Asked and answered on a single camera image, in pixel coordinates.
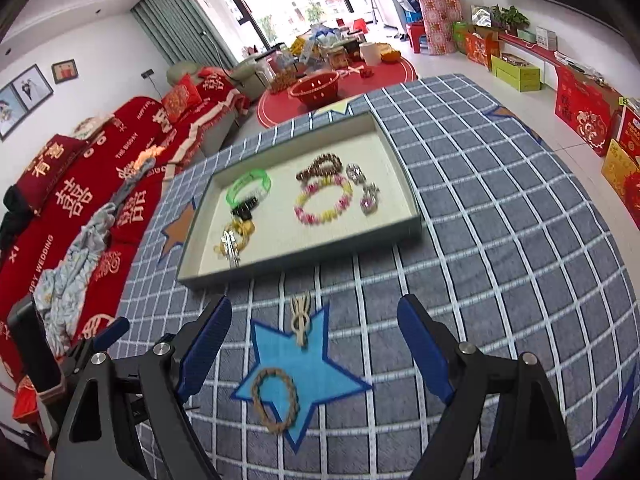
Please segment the grey patterned cloth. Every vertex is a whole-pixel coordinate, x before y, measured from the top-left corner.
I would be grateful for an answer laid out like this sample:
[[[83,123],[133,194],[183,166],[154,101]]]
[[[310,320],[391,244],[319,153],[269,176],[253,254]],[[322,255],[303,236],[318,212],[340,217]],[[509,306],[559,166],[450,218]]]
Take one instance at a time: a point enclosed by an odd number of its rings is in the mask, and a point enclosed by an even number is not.
[[[72,346],[90,278],[106,251],[107,235],[114,226],[116,214],[155,163],[155,157],[148,158],[128,177],[80,229],[60,263],[40,275],[32,296],[43,322],[46,343],[56,358]]]

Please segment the small pink crystal charm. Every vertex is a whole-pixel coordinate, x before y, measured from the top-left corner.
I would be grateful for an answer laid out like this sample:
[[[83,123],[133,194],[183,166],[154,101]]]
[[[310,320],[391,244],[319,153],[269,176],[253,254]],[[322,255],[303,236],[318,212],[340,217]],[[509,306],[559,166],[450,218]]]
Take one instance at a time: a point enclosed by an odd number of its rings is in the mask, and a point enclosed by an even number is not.
[[[378,210],[378,194],[380,194],[380,189],[374,183],[363,185],[360,208],[366,216],[370,216]]]

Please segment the red plastic basket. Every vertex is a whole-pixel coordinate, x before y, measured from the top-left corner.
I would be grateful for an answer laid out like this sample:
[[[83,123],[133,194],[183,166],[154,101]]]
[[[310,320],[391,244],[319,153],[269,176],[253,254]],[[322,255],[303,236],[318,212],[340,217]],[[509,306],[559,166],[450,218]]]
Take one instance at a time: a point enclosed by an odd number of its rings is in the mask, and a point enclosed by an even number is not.
[[[316,110],[338,99],[340,74],[330,70],[306,76],[288,89],[288,95],[308,110]]]

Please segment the silver pendant charm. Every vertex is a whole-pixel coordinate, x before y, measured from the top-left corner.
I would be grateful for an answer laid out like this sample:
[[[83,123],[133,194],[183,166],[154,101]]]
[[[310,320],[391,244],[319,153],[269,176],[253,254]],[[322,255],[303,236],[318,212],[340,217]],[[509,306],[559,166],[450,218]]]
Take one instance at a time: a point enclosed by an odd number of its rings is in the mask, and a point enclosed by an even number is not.
[[[346,176],[356,185],[364,185],[367,182],[366,176],[357,164],[348,164],[346,166]]]

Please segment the green translucent bangle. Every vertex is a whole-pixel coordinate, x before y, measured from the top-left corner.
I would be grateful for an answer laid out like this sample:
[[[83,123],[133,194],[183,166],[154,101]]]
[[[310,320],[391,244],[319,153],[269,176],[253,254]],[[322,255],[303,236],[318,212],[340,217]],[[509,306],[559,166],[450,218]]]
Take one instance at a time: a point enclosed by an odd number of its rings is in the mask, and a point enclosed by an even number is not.
[[[226,194],[226,202],[231,209],[240,206],[244,200],[254,198],[258,203],[262,202],[270,193],[272,181],[263,169],[252,169],[237,178],[229,186]]]

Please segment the red covered sofa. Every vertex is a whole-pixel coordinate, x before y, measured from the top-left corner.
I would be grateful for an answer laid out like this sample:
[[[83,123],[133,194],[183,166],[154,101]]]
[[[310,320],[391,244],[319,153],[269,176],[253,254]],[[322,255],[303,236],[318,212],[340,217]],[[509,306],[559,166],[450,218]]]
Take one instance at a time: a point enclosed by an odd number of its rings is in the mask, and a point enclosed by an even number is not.
[[[135,96],[116,110],[90,146],[55,180],[35,218],[10,248],[2,250],[3,316],[35,291],[44,271],[63,260],[90,217],[131,177],[142,151],[158,146],[162,151],[155,166],[126,196],[124,209],[108,231],[108,253],[114,264],[107,278],[91,280],[89,302],[81,308],[70,338],[77,340],[90,318],[116,312],[132,258],[169,182],[190,164],[212,128],[250,107],[248,97],[219,72],[208,73],[193,92],[200,99],[180,116],[167,113],[163,102]]]

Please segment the green shallow jewelry tray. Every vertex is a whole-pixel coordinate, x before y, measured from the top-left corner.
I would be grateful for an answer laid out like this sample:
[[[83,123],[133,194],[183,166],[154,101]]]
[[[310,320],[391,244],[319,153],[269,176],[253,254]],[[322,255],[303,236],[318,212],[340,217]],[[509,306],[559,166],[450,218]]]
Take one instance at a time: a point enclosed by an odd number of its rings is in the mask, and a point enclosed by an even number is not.
[[[363,185],[346,166],[357,164],[379,189],[378,210],[362,213]],[[232,216],[230,185],[252,169],[267,171],[268,196],[253,219]],[[222,233],[235,232],[240,264],[229,266]],[[369,250],[419,235],[421,216],[407,170],[381,119],[371,112],[347,116],[317,129],[281,138],[213,174],[198,202],[177,271],[177,280],[197,289],[254,278],[317,260]]]

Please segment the grey checked star tablecloth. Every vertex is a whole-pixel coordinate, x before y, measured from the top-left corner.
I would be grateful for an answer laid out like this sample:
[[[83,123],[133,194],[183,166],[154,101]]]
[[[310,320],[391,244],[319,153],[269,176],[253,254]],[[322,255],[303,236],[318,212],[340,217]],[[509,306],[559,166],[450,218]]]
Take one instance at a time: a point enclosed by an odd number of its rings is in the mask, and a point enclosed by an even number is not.
[[[458,74],[360,96],[382,122],[423,218],[421,235],[224,285],[229,333],[189,404],[226,479],[405,479],[434,434],[429,393],[396,321],[411,292],[493,356],[532,352],[591,478],[638,410],[639,301],[614,236],[579,180],[526,126]],[[330,309],[329,355],[372,390],[319,406],[298,450],[232,398],[253,322],[286,330],[299,292]]]

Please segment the round red coffee table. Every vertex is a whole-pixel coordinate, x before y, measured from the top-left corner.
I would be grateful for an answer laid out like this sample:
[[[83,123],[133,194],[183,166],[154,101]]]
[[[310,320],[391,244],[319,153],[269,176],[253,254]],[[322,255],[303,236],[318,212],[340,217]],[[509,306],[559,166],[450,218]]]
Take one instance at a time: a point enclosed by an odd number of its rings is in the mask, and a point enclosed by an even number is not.
[[[416,80],[416,71],[404,58],[400,58],[396,63],[381,63],[372,68],[365,68],[362,63],[359,63],[341,70],[334,70],[334,72],[340,74],[338,99],[316,110],[334,107],[341,101],[355,99],[356,96],[360,96],[363,93]],[[271,128],[281,122],[315,111],[308,110],[297,100],[292,99],[288,95],[288,89],[278,93],[266,91],[260,97],[256,115],[258,122],[264,127]]]

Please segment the green cardboard box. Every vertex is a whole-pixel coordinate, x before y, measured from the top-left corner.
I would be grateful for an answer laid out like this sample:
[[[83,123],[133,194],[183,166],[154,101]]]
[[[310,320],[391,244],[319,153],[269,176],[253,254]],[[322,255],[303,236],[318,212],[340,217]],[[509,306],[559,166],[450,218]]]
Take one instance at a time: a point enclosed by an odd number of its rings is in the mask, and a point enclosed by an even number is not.
[[[541,86],[540,68],[510,53],[491,57],[495,77],[518,92],[537,91]]]

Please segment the silver metal hair clip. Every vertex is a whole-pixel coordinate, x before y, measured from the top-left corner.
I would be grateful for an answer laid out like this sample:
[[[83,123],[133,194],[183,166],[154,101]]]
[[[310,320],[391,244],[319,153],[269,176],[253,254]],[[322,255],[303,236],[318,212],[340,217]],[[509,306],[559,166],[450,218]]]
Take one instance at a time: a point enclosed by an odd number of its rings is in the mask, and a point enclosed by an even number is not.
[[[237,268],[240,264],[238,242],[235,238],[235,232],[225,230],[220,239],[220,246],[224,256],[228,259],[229,266]]]

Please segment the black claw hair clip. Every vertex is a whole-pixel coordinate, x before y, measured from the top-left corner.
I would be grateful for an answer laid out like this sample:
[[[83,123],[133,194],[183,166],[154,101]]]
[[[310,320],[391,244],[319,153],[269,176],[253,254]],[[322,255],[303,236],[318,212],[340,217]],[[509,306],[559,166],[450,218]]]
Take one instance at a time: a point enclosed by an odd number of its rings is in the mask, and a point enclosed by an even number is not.
[[[246,200],[242,200],[239,205],[236,205],[231,213],[235,218],[239,218],[242,221],[250,221],[253,219],[253,210],[259,205],[257,197],[252,196]]]

